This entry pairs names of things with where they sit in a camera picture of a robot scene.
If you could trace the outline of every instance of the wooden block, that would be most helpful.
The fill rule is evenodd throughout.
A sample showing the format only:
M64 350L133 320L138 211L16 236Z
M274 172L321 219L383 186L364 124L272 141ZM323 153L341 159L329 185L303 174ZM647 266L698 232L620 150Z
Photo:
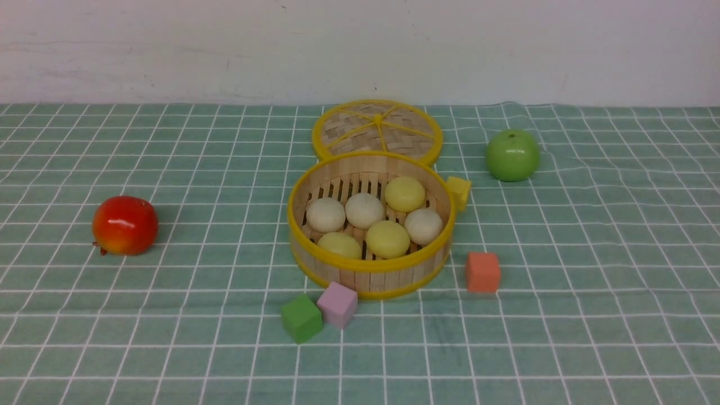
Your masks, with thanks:
M355 315L358 293L342 284L331 282L318 300L323 320L336 328L344 329Z
M446 184L457 203L457 210L465 211L472 183L459 177L450 176L448 177Z
M305 294L280 309L282 326L295 343L304 343L323 330L323 314Z
M494 293L500 287L500 262L494 253L470 252L465 263L465 283L471 293Z

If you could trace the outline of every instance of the white wall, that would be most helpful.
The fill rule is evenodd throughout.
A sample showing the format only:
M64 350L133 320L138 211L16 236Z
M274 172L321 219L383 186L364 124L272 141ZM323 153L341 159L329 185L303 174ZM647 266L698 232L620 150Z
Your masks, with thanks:
M0 0L0 102L720 105L719 0Z

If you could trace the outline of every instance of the green apple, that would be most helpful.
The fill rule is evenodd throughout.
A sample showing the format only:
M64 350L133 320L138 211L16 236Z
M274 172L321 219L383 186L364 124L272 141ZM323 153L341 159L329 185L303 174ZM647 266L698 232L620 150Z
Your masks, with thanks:
M537 170L539 163L540 148L526 131L504 130L487 144L487 170L501 182L523 181Z

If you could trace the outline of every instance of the bamboo steamer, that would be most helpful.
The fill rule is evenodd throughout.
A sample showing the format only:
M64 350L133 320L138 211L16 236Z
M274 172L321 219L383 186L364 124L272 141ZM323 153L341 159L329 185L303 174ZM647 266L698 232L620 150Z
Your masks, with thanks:
M450 255L456 215L465 204L431 168L442 144L433 118L406 104L361 100L321 116L312 143L320 161L300 177L287 205L290 248L305 275L322 288L338 282L364 300L395 298L432 281ZM368 251L366 230L348 221L338 231L358 241L361 259L347 259L316 244L323 234L307 224L306 210L322 197L345 205L350 196L369 192L382 202L386 219L403 225L407 214L384 201L386 184L399 176L417 179L426 190L425 206L442 218L443 229L430 244L411 243L405 256L381 259Z

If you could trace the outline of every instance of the yellow rim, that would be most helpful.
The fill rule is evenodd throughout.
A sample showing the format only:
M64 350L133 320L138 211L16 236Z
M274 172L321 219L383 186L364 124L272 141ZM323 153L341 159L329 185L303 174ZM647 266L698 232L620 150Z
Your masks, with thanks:
M302 270L303 274L307 276L312 282L319 285L322 288L327 288L330 283L327 280L324 280L320 277L318 277L315 273L310 271L310 269L305 266L302 261L300 260L300 257L297 255L297 252L295 249L290 246L290 251L292 252L292 256L295 258L295 261L297 262L297 266ZM389 300L392 298L397 298L400 296L403 296L405 294L409 294L415 290L420 289L424 285L428 284L430 281L432 281L435 277L440 274L440 271L442 271L443 267L445 267L445 263L448 260L448 257L450 257L450 251L448 251L445 256L443 256L442 262L440 262L440 265L437 266L432 273L429 275L426 275L425 278L422 280L416 282L415 284L408 285L403 288L398 288L395 290L390 291L382 291L377 293L368 293L368 292L358 292L358 298L361 300Z
M389 105L392 105L392 107L381 116L380 123L378 123L373 117L370 117L368 115L361 114L360 112L346 110L347 108L355 107L359 104L367 104L367 103L389 104ZM432 128L433 133L424 133L422 131L414 130L412 128L406 128L401 125L383 121L385 116L387 116L393 110L396 110L398 108L404 108L406 110L410 110L410 111L414 112L415 114L421 116L430 125L430 128ZM330 117L331 115L337 114L340 111L347 112L348 114L352 114L352 115L357 115L358 117L364 118L366 120L370 120L371 122L366 125L361 125L360 127L355 128L354 130L341 136L340 138L335 139L330 145L325 145L323 143L323 126L325 125L325 121L328 119L328 117ZM409 133L414 133L416 135L422 135L422 136L426 136L428 138L434 139L434 142L430 148L430 151L428 151L428 153L426 153L425 156L423 156L422 158L417 159L418 163L424 164L425 166L430 167L430 166L433 166L435 164L435 162L438 160L438 158L440 157L440 152L441 152L442 145L443 145L443 130L442 130L442 128L440 128L440 125L438 125L438 123L435 121L435 119L432 118L430 115L428 115L426 112L424 112L418 108L415 108L412 105L403 104L401 102L394 102L394 101L390 101L390 100L383 100L383 99L363 99L363 100L358 100L358 101L354 101L354 102L349 102L349 103L335 106L335 107L331 108L330 110L326 111L325 114L322 114L320 116L320 118L318 118L318 121L315 122L315 126L312 128L312 147L315 149L315 154L318 155L318 159L320 159L321 161L335 157L336 155L333 155L330 152L330 150L328 149L329 146L332 146L335 143L342 141L343 139L349 137L353 133L355 133L359 130L365 129L372 125L377 125L377 127L378 127L378 134L380 134L382 151L384 151L384 152L387 152L387 145L385 144L384 137L382 136L382 126L383 125L385 125L387 127L402 129Z
M443 190L447 193L449 196L450 201L450 216L448 218L448 223L443 229L443 231L438 235L438 237L432 241L429 245L423 247L422 249L418 250L417 252L413 252L407 256L398 257L396 259L387 259L387 260L362 260L362 259L347 259L345 257L342 257L340 255L327 252L324 249L321 249L318 245L314 244L309 240L303 233L300 227L297 225L297 221L295 220L295 217L292 213L292 202L295 199L295 195L297 194L297 188L300 184L302 184L312 173L316 172L317 170L321 169L324 166L327 166L330 163L333 163L334 161L338 161L341 159L346 159L349 157L354 156L386 156L391 157L394 159L399 159L406 161L411 164L415 164L428 172L435 180L437 180L440 184L443 186ZM419 164L415 159L409 158L405 155L400 155L397 153L390 153L390 152L381 152L381 151L360 151L360 152L349 152L349 153L343 153L341 155L332 156L327 160L321 161L320 163L314 165L310 168L307 172L305 172L300 179L297 180L295 183L295 186L292 188L292 191L290 192L290 198L287 202L287 218L288 218L288 225L290 227L290 231L292 232L293 236L296 238L297 242L300 244L300 246L307 250L311 255L316 257L317 259L328 263L331 266L343 269L343 270L351 270L354 272L363 272L363 273L383 273L383 272L392 272L397 271L398 269L403 269L407 267L413 267L417 264L420 264L421 262L424 262L425 260L432 257L439 249L444 246L447 241L452 237L453 227L455 226L455 217L456 217L456 201L453 198L453 195L450 192L450 189L447 187L447 184L443 179L435 173L434 170L430 169L428 166L424 166L422 164Z

